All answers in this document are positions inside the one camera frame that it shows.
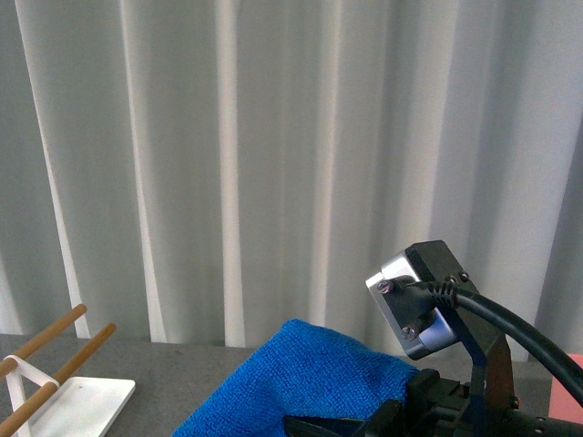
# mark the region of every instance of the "table surface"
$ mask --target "table surface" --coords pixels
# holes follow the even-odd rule
[[[9,355],[27,340],[22,336],[0,335],[0,357]],[[28,361],[41,371],[53,374],[86,342],[61,336]],[[109,339],[81,367],[77,376],[136,382],[136,391],[111,425],[107,437],[168,436],[252,352],[252,349]],[[415,361],[414,365],[419,369],[437,369],[443,378],[456,381],[469,381],[471,371],[469,360],[428,357]],[[513,368],[520,409],[534,415],[547,415],[551,376],[537,362],[517,362]],[[2,382],[0,422],[10,412],[8,391]]]

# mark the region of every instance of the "blue towel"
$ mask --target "blue towel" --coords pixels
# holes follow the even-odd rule
[[[284,415],[367,419],[388,399],[404,403],[417,372],[338,332],[290,320],[173,437],[283,437]]]

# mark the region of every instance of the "curtain fold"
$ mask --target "curtain fold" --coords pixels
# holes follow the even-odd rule
[[[443,239],[581,352],[581,22],[576,1],[3,2],[0,332],[84,302],[79,337],[254,347],[300,318],[399,354],[363,282]]]

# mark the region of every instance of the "wooden dowel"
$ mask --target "wooden dowel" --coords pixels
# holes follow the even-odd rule
[[[57,373],[53,375],[53,378],[58,381],[59,384],[63,385],[69,377],[75,373],[75,371],[81,367],[81,365],[95,353],[97,349],[103,344],[107,338],[113,334],[116,330],[116,325],[109,323],[103,330],[99,332],[93,339],[89,341],[85,347],[75,354],[75,356],[69,360]],[[22,404],[15,412],[13,412],[8,418],[0,423],[0,437],[9,437],[18,431],[30,416],[32,416],[36,410],[38,410],[53,394],[58,390],[57,386],[53,382],[47,382],[40,389],[38,389],[35,394],[33,394],[28,400]]]
[[[99,346],[101,346],[103,342],[115,332],[116,328],[115,324],[109,323],[99,332],[98,335],[91,339],[81,351],[77,352],[71,360],[61,367],[58,372],[53,375],[53,378],[55,378],[59,384],[63,384],[73,373],[75,373],[87,358],[93,355]]]
[[[29,356],[31,356],[33,353],[38,351],[44,345],[49,343],[52,339],[54,339],[58,334],[63,332],[63,330],[68,328],[75,320],[77,320],[86,312],[87,307],[80,303],[70,312],[68,312],[65,316],[63,316],[53,324],[46,327],[45,330],[43,330],[42,332],[39,332],[35,337],[33,337],[22,347],[20,347],[16,352],[12,353],[12,355],[21,358],[22,360],[26,360]],[[0,380],[4,378],[8,373],[13,371],[16,368],[16,366],[17,366],[16,361],[13,360],[12,358],[7,358],[5,360],[0,361]]]
[[[30,416],[48,401],[48,398],[55,394],[57,390],[58,388],[53,382],[47,382],[38,389],[18,410],[0,423],[0,437],[10,437],[17,432],[18,428],[30,419]]]

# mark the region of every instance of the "pink object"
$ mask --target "pink object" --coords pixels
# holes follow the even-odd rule
[[[569,354],[580,367],[583,367],[583,355]],[[569,394],[563,384],[553,378],[550,388],[548,417],[583,424],[583,408]]]

